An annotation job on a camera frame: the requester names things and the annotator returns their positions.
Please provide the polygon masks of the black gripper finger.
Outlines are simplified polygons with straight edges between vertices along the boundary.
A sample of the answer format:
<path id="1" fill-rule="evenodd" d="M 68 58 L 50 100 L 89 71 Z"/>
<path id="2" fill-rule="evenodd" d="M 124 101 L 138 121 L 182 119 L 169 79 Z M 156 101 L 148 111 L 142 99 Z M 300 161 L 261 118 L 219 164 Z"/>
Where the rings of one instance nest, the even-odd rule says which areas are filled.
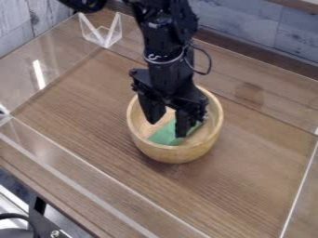
<path id="1" fill-rule="evenodd" d="M 184 110 L 177 110 L 174 113 L 174 136 L 184 138 L 192 126 L 196 125 L 196 119 Z"/>
<path id="2" fill-rule="evenodd" d="M 154 125 L 166 112 L 165 103 L 157 95 L 144 89 L 137 91 L 137 99 L 146 121 Z"/>

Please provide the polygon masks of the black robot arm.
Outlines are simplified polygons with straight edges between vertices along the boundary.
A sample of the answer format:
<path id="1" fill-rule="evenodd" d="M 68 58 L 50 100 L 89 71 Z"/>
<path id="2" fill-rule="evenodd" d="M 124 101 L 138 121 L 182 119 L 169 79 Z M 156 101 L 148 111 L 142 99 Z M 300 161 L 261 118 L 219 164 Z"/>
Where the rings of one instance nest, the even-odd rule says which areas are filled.
<path id="1" fill-rule="evenodd" d="M 174 111 L 174 136 L 204 120 L 208 99 L 195 86 L 192 36 L 199 19 L 187 0 L 121 0 L 132 10 L 142 35 L 142 58 L 148 67 L 129 71 L 132 90 L 137 94 L 142 113 L 156 124 Z"/>

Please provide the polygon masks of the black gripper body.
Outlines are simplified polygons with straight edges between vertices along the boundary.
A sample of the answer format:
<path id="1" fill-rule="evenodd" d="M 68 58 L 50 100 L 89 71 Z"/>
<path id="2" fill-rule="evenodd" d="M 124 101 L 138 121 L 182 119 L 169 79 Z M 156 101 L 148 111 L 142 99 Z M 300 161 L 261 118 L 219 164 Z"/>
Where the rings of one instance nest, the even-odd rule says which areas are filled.
<path id="1" fill-rule="evenodd" d="M 193 72 L 182 61 L 170 64 L 148 64 L 146 69 L 132 68 L 132 90 L 144 89 L 157 95 L 165 107 L 184 110 L 197 121 L 205 116 L 208 99 L 192 80 Z"/>

